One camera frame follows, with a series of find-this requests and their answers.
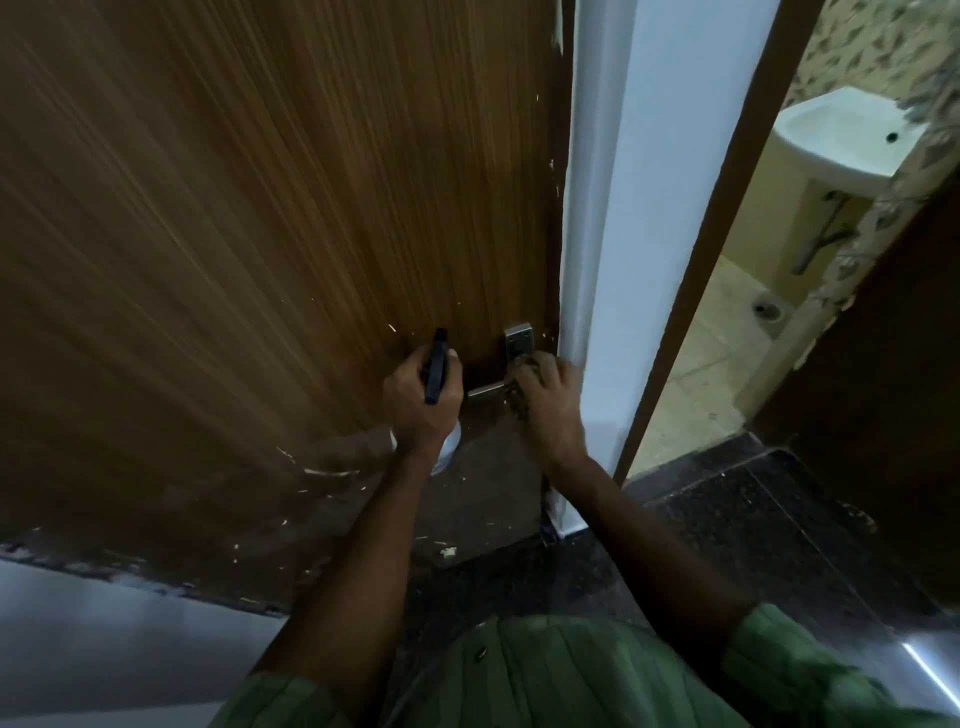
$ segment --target white wash basin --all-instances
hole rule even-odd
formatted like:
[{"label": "white wash basin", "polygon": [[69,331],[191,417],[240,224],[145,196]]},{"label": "white wash basin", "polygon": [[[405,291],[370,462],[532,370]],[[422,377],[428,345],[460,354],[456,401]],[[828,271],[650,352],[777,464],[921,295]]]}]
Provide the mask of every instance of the white wash basin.
[{"label": "white wash basin", "polygon": [[892,99],[844,86],[781,111],[774,134],[813,179],[877,197],[926,129],[904,114]]}]

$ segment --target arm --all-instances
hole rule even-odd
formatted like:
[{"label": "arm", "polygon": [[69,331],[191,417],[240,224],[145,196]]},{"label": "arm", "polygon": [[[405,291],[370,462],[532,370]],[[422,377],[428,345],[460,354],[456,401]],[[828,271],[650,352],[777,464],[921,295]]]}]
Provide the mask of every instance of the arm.
[{"label": "arm", "polygon": [[463,400],[457,353],[447,356],[440,401],[423,402],[426,347],[384,381],[396,454],[341,551],[296,605],[254,668],[330,688],[353,721],[376,719],[403,616],[410,550],[423,484],[456,425]]},{"label": "arm", "polygon": [[537,352],[512,377],[529,406],[529,436],[551,485],[604,545],[657,633],[709,682],[755,602],[627,496],[587,454],[580,372]]}]

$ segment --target white container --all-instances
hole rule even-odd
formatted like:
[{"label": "white container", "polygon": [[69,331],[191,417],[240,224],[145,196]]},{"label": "white container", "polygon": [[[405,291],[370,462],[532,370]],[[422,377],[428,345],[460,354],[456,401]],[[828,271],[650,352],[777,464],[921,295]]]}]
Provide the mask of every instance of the white container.
[{"label": "white container", "polygon": [[[440,457],[437,458],[437,464],[434,465],[433,470],[430,471],[431,475],[436,475],[446,470],[446,466],[448,466],[453,459],[454,451],[456,451],[457,446],[460,445],[460,434],[460,420],[457,420],[457,424],[453,426],[453,431],[446,436],[444,446],[440,448]],[[394,437],[393,430],[390,430],[390,444],[396,449],[396,437]]]}]

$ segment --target person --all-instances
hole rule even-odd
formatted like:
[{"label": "person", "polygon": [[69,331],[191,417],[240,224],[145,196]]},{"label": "person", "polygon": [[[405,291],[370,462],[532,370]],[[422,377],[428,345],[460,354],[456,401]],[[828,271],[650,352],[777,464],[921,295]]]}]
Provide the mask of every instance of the person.
[{"label": "person", "polygon": [[[216,728],[375,724],[400,633],[424,483],[464,397],[450,350],[426,405],[417,350],[384,382],[396,455],[340,553],[295,606]],[[899,707],[801,626],[757,603],[627,496],[587,452],[580,372],[543,352],[515,379],[551,485],[609,552],[656,635],[599,619],[488,619],[399,701],[411,726],[956,725]]]}]

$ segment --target black granite floor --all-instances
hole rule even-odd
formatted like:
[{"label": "black granite floor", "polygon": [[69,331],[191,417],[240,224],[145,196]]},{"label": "black granite floor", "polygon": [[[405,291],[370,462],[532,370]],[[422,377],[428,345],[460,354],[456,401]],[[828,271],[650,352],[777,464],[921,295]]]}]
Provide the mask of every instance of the black granite floor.
[{"label": "black granite floor", "polygon": [[[626,490],[900,702],[958,712],[902,646],[915,647],[960,693],[954,619],[905,571],[864,546],[863,524],[822,496],[792,455],[765,452],[742,435],[656,469]],[[592,533],[552,546],[528,538],[411,586],[391,692],[490,615],[538,613],[646,624]]]}]

